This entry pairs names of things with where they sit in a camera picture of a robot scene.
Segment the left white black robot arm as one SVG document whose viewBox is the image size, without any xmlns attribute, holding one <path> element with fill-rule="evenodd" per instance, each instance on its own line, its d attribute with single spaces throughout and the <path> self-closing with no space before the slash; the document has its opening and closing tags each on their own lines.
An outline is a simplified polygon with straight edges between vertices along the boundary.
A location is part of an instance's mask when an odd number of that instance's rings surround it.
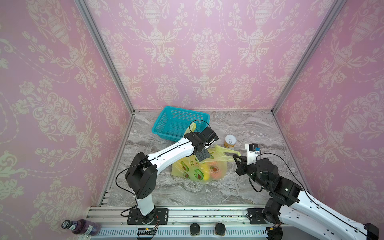
<svg viewBox="0 0 384 240">
<path fill-rule="evenodd" d="M 209 157 L 208 147 L 219 137 L 211 127 L 202 132 L 189 132 L 173 145 L 152 154 L 135 155 L 125 174 L 128 186 L 134 191 L 136 206 L 144 221 L 155 216 L 152 192 L 157 176 L 168 166 L 185 157 L 196 156 L 201 162 Z"/>
</svg>

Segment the teal plastic basket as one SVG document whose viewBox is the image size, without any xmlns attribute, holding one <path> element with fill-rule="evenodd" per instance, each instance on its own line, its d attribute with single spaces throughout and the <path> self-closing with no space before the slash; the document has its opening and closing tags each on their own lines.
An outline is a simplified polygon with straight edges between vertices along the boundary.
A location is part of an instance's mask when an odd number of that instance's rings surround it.
<svg viewBox="0 0 384 240">
<path fill-rule="evenodd" d="M 176 107 L 165 107 L 152 128 L 152 133 L 160 138 L 177 142 L 184 137 L 191 124 L 196 124 L 195 131 L 203 131 L 210 122 L 207 113 L 186 110 Z"/>
</svg>

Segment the yellow plastic bag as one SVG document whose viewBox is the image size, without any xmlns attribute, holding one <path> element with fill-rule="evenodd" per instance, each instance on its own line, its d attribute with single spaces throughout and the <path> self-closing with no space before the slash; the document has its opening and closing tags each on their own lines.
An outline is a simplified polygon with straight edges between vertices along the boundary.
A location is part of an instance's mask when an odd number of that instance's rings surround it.
<svg viewBox="0 0 384 240">
<path fill-rule="evenodd" d="M 228 162 L 233 162 L 233 155 L 241 153 L 214 145 L 208 148 L 210 157 L 199 162 L 197 156 L 185 157 L 172 164 L 171 175 L 200 183 L 223 179 L 228 172 Z"/>
</svg>

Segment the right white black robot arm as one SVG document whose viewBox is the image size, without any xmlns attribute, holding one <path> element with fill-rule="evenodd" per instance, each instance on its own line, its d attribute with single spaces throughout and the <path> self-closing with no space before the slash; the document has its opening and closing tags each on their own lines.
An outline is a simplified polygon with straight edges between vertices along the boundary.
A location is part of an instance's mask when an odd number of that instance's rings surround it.
<svg viewBox="0 0 384 240">
<path fill-rule="evenodd" d="M 248 164 L 234 155 L 236 173 L 246 175 L 269 193 L 262 215 L 267 223 L 286 224 L 322 240 L 377 240 L 380 230 L 371 223 L 356 222 L 310 195 L 302 186 L 279 175 L 268 158 Z"/>
</svg>

